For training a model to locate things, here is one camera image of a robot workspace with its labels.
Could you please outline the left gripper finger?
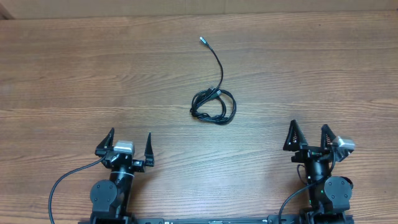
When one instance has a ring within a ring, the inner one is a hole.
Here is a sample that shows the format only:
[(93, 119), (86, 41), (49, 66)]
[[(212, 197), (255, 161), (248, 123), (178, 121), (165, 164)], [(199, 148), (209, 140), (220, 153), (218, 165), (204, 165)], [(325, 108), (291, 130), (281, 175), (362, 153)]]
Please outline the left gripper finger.
[(111, 128), (108, 135), (98, 144), (97, 150), (106, 150), (113, 146), (114, 128)]
[(152, 149), (151, 133), (149, 133), (148, 137), (147, 137), (144, 156), (146, 158), (146, 162), (154, 162), (154, 153), (153, 153), (153, 149)]

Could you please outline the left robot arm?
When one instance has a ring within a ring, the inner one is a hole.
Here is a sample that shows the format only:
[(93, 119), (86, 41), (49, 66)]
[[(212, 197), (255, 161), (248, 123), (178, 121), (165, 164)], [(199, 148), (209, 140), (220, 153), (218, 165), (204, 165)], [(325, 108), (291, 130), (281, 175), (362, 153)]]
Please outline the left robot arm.
[(95, 150), (102, 165), (111, 172), (108, 179), (98, 181), (91, 188), (93, 206), (90, 223), (137, 223), (127, 208), (135, 173), (144, 173), (146, 167), (155, 165), (151, 135), (147, 137), (144, 160), (134, 158), (132, 141), (119, 140), (113, 143), (113, 139), (114, 129), (111, 129)]

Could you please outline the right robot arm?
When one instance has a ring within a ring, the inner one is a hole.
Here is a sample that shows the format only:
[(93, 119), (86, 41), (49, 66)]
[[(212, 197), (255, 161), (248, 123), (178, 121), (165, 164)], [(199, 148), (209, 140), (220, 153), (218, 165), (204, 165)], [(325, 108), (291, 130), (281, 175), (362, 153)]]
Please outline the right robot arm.
[[(283, 150), (294, 152), (291, 161), (298, 167), (304, 167), (306, 180), (304, 187), (290, 195), (281, 205), (277, 217), (278, 223), (353, 223), (353, 217), (345, 211), (350, 209), (353, 182), (343, 176), (333, 176), (336, 163), (342, 162), (355, 149), (350, 138), (333, 133), (327, 124), (321, 128), (319, 146), (310, 146), (299, 128), (298, 122), (290, 122)], [(300, 210), (298, 215), (284, 218), (285, 206), (294, 197), (308, 192), (308, 208)]]

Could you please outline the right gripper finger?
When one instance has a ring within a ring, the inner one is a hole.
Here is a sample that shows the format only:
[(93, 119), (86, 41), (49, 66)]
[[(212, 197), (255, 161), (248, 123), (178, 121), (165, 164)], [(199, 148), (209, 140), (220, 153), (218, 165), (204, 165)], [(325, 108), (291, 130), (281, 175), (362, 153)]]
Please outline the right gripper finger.
[(299, 128), (298, 122), (293, 119), (290, 122), (288, 135), (286, 137), (283, 150), (284, 151), (299, 151), (308, 146), (308, 142), (301, 129)]
[(324, 124), (322, 126), (322, 133), (321, 133), (321, 148), (326, 149), (333, 144), (333, 140), (336, 138), (333, 131), (330, 129), (329, 125)]

